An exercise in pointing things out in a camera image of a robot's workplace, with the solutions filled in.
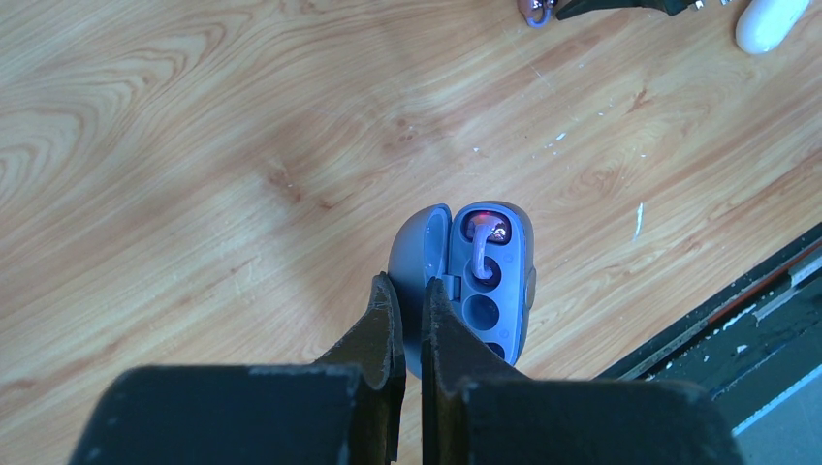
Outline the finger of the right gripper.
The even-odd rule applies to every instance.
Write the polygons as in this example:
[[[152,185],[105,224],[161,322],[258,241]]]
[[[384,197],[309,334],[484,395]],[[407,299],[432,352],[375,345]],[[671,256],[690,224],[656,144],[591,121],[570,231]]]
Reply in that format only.
[[[675,16],[697,4],[696,0],[573,0],[560,7],[555,17],[565,20],[595,11],[620,9],[652,9]]]

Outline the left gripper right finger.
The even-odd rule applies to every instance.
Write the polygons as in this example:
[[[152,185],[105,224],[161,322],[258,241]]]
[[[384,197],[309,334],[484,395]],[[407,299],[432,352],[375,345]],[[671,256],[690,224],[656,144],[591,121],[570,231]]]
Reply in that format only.
[[[504,362],[428,282],[422,330],[426,464],[740,464],[708,394],[681,381],[538,380]]]

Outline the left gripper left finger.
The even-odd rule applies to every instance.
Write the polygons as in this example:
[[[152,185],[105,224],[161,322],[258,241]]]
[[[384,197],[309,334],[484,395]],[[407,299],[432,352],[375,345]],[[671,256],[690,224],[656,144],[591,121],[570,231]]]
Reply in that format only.
[[[376,275],[363,316],[307,364],[144,365],[105,390],[73,464],[389,464],[406,386],[399,305]]]

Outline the purple earbud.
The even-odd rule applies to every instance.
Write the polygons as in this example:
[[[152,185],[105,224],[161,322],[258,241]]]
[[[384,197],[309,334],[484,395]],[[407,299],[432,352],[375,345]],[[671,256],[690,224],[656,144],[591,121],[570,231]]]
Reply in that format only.
[[[509,220],[501,213],[479,211],[472,213],[464,230],[465,236],[472,244],[471,272],[479,280],[488,281],[494,273],[485,265],[487,249],[492,245],[505,245],[511,237]]]
[[[539,29],[549,23],[553,17],[556,0],[517,0],[518,11],[527,26]]]

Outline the blue-grey earbud case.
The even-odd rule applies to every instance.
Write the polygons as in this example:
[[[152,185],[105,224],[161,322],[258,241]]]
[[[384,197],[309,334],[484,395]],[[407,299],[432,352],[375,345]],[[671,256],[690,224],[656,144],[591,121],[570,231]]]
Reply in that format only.
[[[488,246],[485,265],[494,273],[488,281],[473,276],[464,233],[479,211],[501,213],[511,226],[507,244]],[[415,377],[422,375],[423,299],[433,278],[443,281],[457,317],[493,352],[509,364],[521,356],[537,280],[533,226],[523,209],[504,201],[474,202],[458,213],[444,203],[424,208],[395,235],[388,276],[400,306],[406,366]]]

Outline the white earbud charging case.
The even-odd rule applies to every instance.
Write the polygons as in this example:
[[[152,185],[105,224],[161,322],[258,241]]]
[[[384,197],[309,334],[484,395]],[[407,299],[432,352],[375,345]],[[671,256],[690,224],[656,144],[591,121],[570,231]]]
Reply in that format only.
[[[809,0],[752,0],[740,15],[736,44],[749,55],[776,49],[811,5]]]

